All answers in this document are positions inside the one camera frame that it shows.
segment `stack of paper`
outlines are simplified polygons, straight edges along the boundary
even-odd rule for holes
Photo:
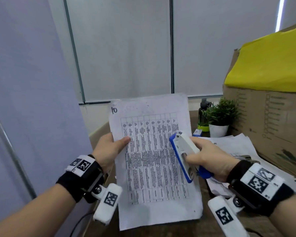
[[[114,140],[131,141],[115,161],[120,230],[199,219],[203,205],[198,179],[187,183],[169,142],[176,131],[191,133],[186,95],[170,94],[113,102]]]
[[[285,179],[285,183],[291,187],[296,193],[296,178],[285,171],[277,168],[276,166],[270,164],[269,162],[261,159],[250,138],[245,136],[244,134],[240,134],[237,136],[226,136],[222,138],[206,138],[200,137],[203,139],[208,139],[212,143],[216,144],[222,150],[227,152],[228,154],[237,157],[241,155],[249,155],[252,160],[259,161],[260,164],[266,168],[267,170],[271,171],[272,173],[281,176]],[[232,193],[228,189],[228,183],[220,183],[215,179],[207,179],[207,183],[209,185],[210,190],[214,195],[222,195],[224,197],[230,197]]]

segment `small blue box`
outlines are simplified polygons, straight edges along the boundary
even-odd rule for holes
[[[201,137],[202,136],[202,130],[199,130],[199,129],[196,129],[193,133],[192,136],[195,136],[195,137]]]

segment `fluorescent light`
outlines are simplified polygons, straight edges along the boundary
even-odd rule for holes
[[[276,21],[275,32],[279,31],[280,27],[281,27],[281,20],[282,20],[284,2],[285,2],[285,0],[280,0],[280,3],[278,5],[278,13],[277,13],[277,21]]]

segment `black cable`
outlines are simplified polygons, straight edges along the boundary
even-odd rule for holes
[[[246,230],[247,232],[249,232],[249,233],[254,233],[254,234],[256,234],[256,235],[258,235],[258,236],[260,236],[260,237],[263,237],[263,235],[261,235],[259,232],[255,231],[255,230],[252,230],[252,229],[250,229],[250,228],[245,228],[245,230]]]
[[[76,229],[76,227],[79,225],[79,223],[81,222],[81,220],[83,220],[84,217],[88,216],[88,215],[93,215],[95,213],[95,211],[92,211],[92,212],[89,212],[89,213],[86,213],[85,215],[83,215],[79,220],[78,222],[76,223],[76,225],[74,226],[74,228],[72,229],[69,237],[72,237],[72,235],[74,234],[74,231]]]

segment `forearm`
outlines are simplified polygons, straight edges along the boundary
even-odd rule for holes
[[[69,192],[56,184],[20,211],[1,221],[0,237],[53,236],[75,204]]]
[[[296,237],[296,195],[280,202],[270,220],[284,236]]]

